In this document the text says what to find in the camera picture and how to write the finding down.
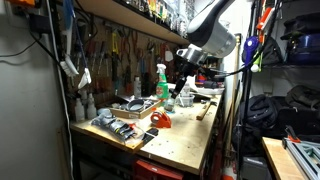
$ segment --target blue container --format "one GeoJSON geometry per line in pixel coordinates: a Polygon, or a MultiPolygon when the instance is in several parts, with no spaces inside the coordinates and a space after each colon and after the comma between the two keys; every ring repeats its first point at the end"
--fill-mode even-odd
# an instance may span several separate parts
{"type": "Polygon", "coordinates": [[[301,36],[296,48],[288,53],[287,62],[299,65],[320,65],[320,34],[301,36]]]}

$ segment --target wooden board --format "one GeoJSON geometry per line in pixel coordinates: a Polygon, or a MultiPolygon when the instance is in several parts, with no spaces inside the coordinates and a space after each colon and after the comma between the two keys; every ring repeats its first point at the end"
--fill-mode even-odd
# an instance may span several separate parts
{"type": "Polygon", "coordinates": [[[263,138],[263,146],[277,179],[305,179],[289,152],[282,147],[281,140],[263,138]]]}
{"type": "Polygon", "coordinates": [[[95,15],[169,42],[188,44],[186,39],[112,0],[79,0],[79,2],[86,11],[95,15]]]}
{"type": "Polygon", "coordinates": [[[183,171],[199,174],[221,95],[216,95],[212,100],[218,105],[211,105],[202,121],[196,120],[196,116],[203,104],[194,104],[192,108],[177,107],[175,114],[169,114],[172,127],[159,129],[159,135],[142,147],[138,154],[183,171]]]}
{"type": "Polygon", "coordinates": [[[119,149],[122,149],[130,153],[135,153],[143,146],[142,141],[125,144],[124,142],[119,141],[119,139],[117,139],[107,130],[99,128],[97,126],[93,126],[90,124],[90,122],[91,120],[87,120],[79,123],[72,123],[70,125],[70,128],[80,133],[91,136],[93,138],[99,139],[103,142],[109,143],[119,149]]]}

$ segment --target wooden shelf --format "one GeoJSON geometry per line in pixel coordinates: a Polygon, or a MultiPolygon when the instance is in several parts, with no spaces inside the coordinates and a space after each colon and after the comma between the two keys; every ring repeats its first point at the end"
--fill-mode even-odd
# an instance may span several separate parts
{"type": "Polygon", "coordinates": [[[180,37],[169,29],[158,25],[143,16],[142,13],[132,11],[113,0],[79,0],[83,8],[90,13],[107,20],[128,26],[157,38],[179,45],[189,44],[188,40],[180,37]]]}

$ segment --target workbench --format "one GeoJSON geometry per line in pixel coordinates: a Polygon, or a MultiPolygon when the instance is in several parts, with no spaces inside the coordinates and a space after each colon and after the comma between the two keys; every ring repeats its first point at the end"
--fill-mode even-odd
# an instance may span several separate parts
{"type": "Polygon", "coordinates": [[[277,179],[306,179],[301,173],[299,165],[292,159],[289,152],[282,147],[281,140],[264,137],[262,143],[277,179]]]}
{"type": "MultiPolygon", "coordinates": [[[[91,121],[72,123],[70,127],[73,133],[90,136],[125,152],[159,162],[182,172],[199,175],[213,136],[213,127],[221,105],[221,95],[215,95],[211,100],[217,105],[211,105],[201,121],[196,120],[196,116],[204,104],[194,103],[193,107],[187,108],[176,105],[175,113],[168,114],[172,122],[171,128],[159,128],[158,136],[145,145],[142,141],[124,144],[109,132],[91,125],[91,121]]],[[[136,123],[140,128],[147,130],[151,126],[150,116],[151,114],[141,120],[119,119],[127,123],[136,123]]]]}

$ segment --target pegboard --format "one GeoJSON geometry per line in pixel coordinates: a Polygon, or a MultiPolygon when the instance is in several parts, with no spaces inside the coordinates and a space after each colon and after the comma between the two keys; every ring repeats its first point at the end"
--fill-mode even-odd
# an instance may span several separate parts
{"type": "MultiPolygon", "coordinates": [[[[148,36],[144,33],[137,32],[135,30],[129,29],[127,27],[124,27],[116,23],[106,21],[98,17],[95,17],[94,21],[95,21],[98,33],[91,41],[99,42],[100,44],[101,42],[106,42],[107,55],[104,58],[101,58],[99,57],[99,54],[98,54],[98,56],[94,60],[94,57],[90,56],[90,54],[87,53],[88,49],[90,49],[89,48],[90,42],[85,44],[84,51],[85,53],[87,53],[86,58],[87,58],[87,64],[90,71],[90,75],[92,78],[92,83],[89,85],[86,85],[83,89],[86,89],[88,92],[92,92],[94,94],[96,104],[101,104],[103,102],[106,102],[112,99],[115,95],[115,90],[116,90],[115,87],[117,84],[118,84],[117,93],[119,95],[133,95],[133,83],[134,83],[134,77],[136,76],[140,77],[142,84],[143,84],[143,81],[146,81],[146,79],[148,79],[148,84],[150,86],[149,89],[152,91],[153,88],[151,87],[154,87],[154,84],[157,82],[157,79],[158,79],[158,74],[156,73],[157,71],[156,65],[157,65],[157,62],[159,62],[159,60],[161,60],[161,62],[163,62],[167,66],[166,72],[168,74],[168,82],[173,81],[172,77],[174,75],[174,69],[175,69],[173,67],[175,65],[174,60],[171,61],[170,63],[164,61],[164,52],[160,51],[160,47],[163,46],[163,44],[165,43],[166,45],[168,45],[168,49],[171,50],[173,54],[175,54],[175,50],[177,48],[176,44],[165,42],[161,39],[148,36]],[[130,56],[129,56],[130,62],[131,62],[130,64],[127,56],[122,55],[124,53],[122,50],[123,38],[121,37],[122,31],[128,32],[129,30],[130,30],[130,37],[128,37],[127,39],[130,44],[130,56]],[[119,53],[118,53],[119,61],[117,61],[118,62],[118,66],[117,66],[118,81],[112,81],[112,73],[114,71],[114,69],[112,69],[112,57],[114,57],[112,54],[112,50],[113,50],[112,34],[113,33],[116,34],[116,44],[119,50],[119,53]],[[136,33],[138,38],[137,38],[136,48],[134,48],[132,35],[133,34],[135,35],[136,33]],[[154,43],[153,51],[148,51],[147,47],[148,47],[148,43],[150,44],[150,42],[154,43]],[[131,70],[131,74],[130,74],[131,78],[129,80],[129,82],[131,82],[131,85],[129,86],[127,86],[128,83],[125,83],[128,81],[125,81],[125,76],[124,76],[127,67],[130,67],[130,70],[131,70]],[[142,70],[144,70],[144,72],[149,74],[148,78],[141,76],[142,70]]],[[[68,90],[69,92],[72,92],[72,93],[78,91],[77,87],[84,72],[82,59],[80,59],[79,61],[76,54],[77,53],[75,52],[75,50],[73,50],[71,57],[75,66],[78,66],[79,64],[79,70],[78,70],[79,75],[74,78],[68,78],[68,90]]]]}

